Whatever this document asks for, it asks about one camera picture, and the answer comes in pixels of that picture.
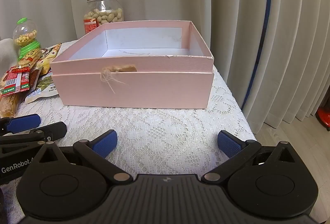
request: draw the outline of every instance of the wooden floor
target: wooden floor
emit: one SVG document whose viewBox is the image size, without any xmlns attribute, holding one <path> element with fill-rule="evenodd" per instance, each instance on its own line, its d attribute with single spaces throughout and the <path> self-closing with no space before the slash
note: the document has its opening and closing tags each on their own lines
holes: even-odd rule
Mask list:
<svg viewBox="0 0 330 224">
<path fill-rule="evenodd" d="M 311 115 L 302 122 L 281 122 L 277 129 L 263 124 L 256 139 L 264 146 L 275 146 L 289 141 L 313 175 L 319 190 L 311 217 L 318 223 L 330 216 L 330 132 Z"/>
</svg>

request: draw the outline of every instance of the red object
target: red object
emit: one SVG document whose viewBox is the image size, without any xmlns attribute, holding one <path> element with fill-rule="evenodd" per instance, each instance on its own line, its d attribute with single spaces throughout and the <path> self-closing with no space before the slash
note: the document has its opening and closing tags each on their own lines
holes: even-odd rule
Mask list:
<svg viewBox="0 0 330 224">
<path fill-rule="evenodd" d="M 84 19 L 84 24 L 85 24 L 86 34 L 96 29 L 99 26 L 99 22 L 96 20 L 96 18 Z"/>
<path fill-rule="evenodd" d="M 318 108 L 316 112 L 320 121 L 325 125 L 328 131 L 330 131 L 330 109 L 326 107 Z"/>
<path fill-rule="evenodd" d="M 16 67 L 11 70 L 12 73 L 30 72 L 30 67 Z"/>
</svg>

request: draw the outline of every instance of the pink box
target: pink box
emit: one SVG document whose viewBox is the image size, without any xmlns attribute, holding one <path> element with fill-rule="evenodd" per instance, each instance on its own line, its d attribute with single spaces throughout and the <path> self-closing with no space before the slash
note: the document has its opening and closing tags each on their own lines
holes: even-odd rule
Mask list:
<svg viewBox="0 0 330 224">
<path fill-rule="evenodd" d="M 137 71 L 100 79 L 103 68 L 126 65 Z M 206 108 L 214 76 L 213 56 L 194 24 L 175 20 L 101 25 L 51 68 L 63 103 L 79 106 Z"/>
</svg>

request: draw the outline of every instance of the black metal plate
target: black metal plate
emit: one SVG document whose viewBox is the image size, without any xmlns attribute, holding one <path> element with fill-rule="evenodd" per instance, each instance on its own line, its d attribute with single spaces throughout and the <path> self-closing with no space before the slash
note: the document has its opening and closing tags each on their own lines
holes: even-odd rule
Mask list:
<svg viewBox="0 0 330 224">
<path fill-rule="evenodd" d="M 139 175 L 132 184 L 115 186 L 105 202 L 73 220 L 47 222 L 31 217 L 21 224 L 315 224 L 306 215 L 265 220 L 234 206 L 223 189 L 201 183 L 196 175 Z"/>
</svg>

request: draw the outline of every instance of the circular hub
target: circular hub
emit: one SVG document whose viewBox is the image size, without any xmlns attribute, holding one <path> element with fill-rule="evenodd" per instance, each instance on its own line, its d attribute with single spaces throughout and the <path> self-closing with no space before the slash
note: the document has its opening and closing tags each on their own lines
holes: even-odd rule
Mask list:
<svg viewBox="0 0 330 224">
<path fill-rule="evenodd" d="M 291 163 L 247 166 L 231 176 L 228 193 L 243 210 L 266 218 L 306 213 L 317 199 L 317 185 L 307 168 Z"/>
<path fill-rule="evenodd" d="M 56 221 L 94 210 L 107 192 L 103 176 L 88 167 L 56 163 L 39 163 L 22 177 L 16 196 L 25 214 Z"/>
<path fill-rule="evenodd" d="M 267 195 L 284 196 L 293 191 L 294 183 L 287 176 L 283 175 L 265 175 L 261 176 L 255 182 L 257 188 Z"/>
<path fill-rule="evenodd" d="M 79 181 L 74 176 L 59 174 L 43 179 L 40 189 L 49 196 L 66 196 L 73 193 L 78 186 Z"/>
</svg>

